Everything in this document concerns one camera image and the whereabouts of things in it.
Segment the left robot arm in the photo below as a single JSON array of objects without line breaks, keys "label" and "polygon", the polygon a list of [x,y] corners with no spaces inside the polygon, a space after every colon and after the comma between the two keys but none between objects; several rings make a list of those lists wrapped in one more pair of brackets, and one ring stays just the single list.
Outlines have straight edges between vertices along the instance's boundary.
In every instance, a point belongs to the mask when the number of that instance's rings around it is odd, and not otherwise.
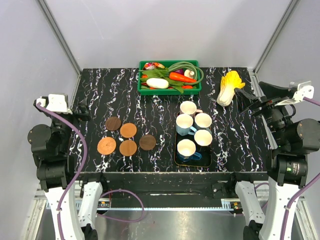
[{"label": "left robot arm", "polygon": [[[36,166],[36,177],[51,205],[55,238],[86,240],[93,228],[89,223],[80,225],[75,206],[75,181],[85,165],[88,147],[75,123],[90,120],[88,104],[82,101],[76,108],[70,109],[67,96],[51,94],[36,99],[33,105],[51,119],[50,126],[34,126],[27,135],[27,141]],[[83,146],[83,157],[78,169],[69,154],[72,132],[80,137]]]}]

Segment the dark walnut coaster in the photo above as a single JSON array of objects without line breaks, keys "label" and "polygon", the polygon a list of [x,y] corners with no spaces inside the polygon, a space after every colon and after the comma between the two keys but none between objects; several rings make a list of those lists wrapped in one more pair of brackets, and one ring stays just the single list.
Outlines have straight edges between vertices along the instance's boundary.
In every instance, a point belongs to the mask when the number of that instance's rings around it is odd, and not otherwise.
[{"label": "dark walnut coaster", "polygon": [[156,146],[156,143],[155,137],[150,134],[142,136],[139,140],[139,146],[145,151],[152,150]]},{"label": "dark walnut coaster", "polygon": [[122,121],[117,116],[111,116],[109,117],[105,122],[105,127],[108,131],[116,131],[118,130],[122,125]]}]

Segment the light brown wooden coaster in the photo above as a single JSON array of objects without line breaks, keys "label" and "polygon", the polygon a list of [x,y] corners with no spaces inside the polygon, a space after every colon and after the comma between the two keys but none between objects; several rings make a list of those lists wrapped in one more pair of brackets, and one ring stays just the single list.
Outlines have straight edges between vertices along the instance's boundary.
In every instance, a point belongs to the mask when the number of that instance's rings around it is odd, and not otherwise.
[{"label": "light brown wooden coaster", "polygon": [[119,146],[120,153],[125,157],[134,155],[137,151],[137,144],[133,140],[125,140]]},{"label": "light brown wooden coaster", "polygon": [[137,133],[137,127],[133,124],[133,123],[125,123],[122,125],[122,127],[120,128],[120,134],[124,137],[124,138],[132,138],[136,135]]}]

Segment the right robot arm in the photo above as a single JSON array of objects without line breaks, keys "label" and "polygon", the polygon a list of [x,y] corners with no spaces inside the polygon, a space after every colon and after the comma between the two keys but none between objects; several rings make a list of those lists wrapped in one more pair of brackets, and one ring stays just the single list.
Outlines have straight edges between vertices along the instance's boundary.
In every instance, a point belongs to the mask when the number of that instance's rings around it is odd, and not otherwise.
[{"label": "right robot arm", "polygon": [[262,209],[252,180],[235,180],[227,192],[240,200],[245,240],[289,240],[298,198],[313,184],[307,181],[308,155],[320,149],[320,123],[312,118],[293,122],[286,107],[312,103],[315,89],[309,81],[292,82],[289,87],[260,82],[259,87],[260,97],[240,88],[234,92],[238,112],[264,117],[277,145],[266,161],[267,209]]}]

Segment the pink cup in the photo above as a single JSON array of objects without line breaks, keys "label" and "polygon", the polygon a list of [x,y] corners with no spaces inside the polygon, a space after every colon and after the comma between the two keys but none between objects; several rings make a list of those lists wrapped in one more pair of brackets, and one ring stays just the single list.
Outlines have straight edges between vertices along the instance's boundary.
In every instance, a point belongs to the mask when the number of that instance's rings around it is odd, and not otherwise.
[{"label": "pink cup", "polygon": [[179,113],[187,114],[194,118],[196,114],[203,113],[203,111],[201,109],[198,109],[194,102],[183,101],[179,106]]}]

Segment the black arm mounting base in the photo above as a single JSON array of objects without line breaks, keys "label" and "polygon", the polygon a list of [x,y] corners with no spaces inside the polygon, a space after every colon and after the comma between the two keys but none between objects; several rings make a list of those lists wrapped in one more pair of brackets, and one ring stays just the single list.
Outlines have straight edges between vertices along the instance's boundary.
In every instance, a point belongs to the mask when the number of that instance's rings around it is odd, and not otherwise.
[{"label": "black arm mounting base", "polygon": [[235,198],[236,180],[265,182],[266,172],[105,172],[108,190],[135,193],[149,209],[215,209]]}]

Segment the woven rattan coaster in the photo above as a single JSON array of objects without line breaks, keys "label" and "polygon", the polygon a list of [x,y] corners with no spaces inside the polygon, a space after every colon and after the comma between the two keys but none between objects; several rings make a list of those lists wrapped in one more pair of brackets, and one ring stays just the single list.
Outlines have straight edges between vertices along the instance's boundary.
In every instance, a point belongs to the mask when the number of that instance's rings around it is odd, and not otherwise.
[{"label": "woven rattan coaster", "polygon": [[104,137],[97,144],[97,151],[101,155],[110,155],[116,149],[116,141],[112,137]]}]

